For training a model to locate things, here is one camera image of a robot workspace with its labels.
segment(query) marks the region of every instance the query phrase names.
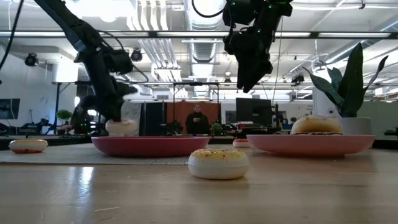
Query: white pot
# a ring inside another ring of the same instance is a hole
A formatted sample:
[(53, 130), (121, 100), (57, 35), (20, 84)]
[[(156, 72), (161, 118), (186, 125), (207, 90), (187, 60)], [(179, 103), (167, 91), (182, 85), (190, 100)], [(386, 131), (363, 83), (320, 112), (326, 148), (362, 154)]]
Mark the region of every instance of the white pot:
[(370, 118), (342, 118), (343, 134), (372, 135)]

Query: wooden table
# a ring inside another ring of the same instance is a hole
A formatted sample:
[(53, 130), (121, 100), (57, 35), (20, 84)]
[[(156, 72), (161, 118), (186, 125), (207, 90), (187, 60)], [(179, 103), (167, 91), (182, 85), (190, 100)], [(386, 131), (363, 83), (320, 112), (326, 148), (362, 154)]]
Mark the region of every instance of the wooden table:
[(248, 150), (245, 178), (187, 166), (0, 166), (0, 223), (398, 223), (398, 153), (291, 159)]

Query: white donut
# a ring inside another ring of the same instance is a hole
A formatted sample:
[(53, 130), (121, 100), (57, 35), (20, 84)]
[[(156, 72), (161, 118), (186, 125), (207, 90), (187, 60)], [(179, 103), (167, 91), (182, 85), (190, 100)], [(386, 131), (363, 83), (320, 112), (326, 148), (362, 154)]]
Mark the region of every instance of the white donut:
[(48, 142), (41, 139), (21, 139), (10, 142), (10, 150), (15, 153), (39, 153), (43, 152)]
[(248, 171), (249, 158), (237, 149), (199, 149), (189, 157), (188, 168), (203, 179), (237, 179)]
[(250, 148), (250, 144), (247, 139), (235, 139), (232, 145), (237, 148)]
[(105, 129), (110, 136), (126, 136), (137, 129), (137, 124), (133, 120), (114, 122), (109, 120), (105, 124)]

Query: pink plate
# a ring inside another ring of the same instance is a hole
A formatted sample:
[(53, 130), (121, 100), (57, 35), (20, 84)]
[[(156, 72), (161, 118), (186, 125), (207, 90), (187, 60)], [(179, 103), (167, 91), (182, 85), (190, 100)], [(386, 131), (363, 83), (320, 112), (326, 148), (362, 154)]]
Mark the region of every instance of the pink plate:
[(203, 137), (92, 137), (94, 146), (110, 156), (174, 157), (189, 156), (204, 148)]
[(278, 156), (339, 157), (369, 149), (374, 136), (247, 135), (251, 145)]

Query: person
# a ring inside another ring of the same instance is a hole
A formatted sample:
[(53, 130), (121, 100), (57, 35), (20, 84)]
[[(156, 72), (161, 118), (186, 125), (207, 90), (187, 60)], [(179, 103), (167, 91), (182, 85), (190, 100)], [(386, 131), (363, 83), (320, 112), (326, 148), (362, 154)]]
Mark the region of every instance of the person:
[(200, 105), (193, 107), (193, 113), (187, 116), (185, 122), (188, 134), (208, 134), (210, 132), (207, 116), (201, 113)]

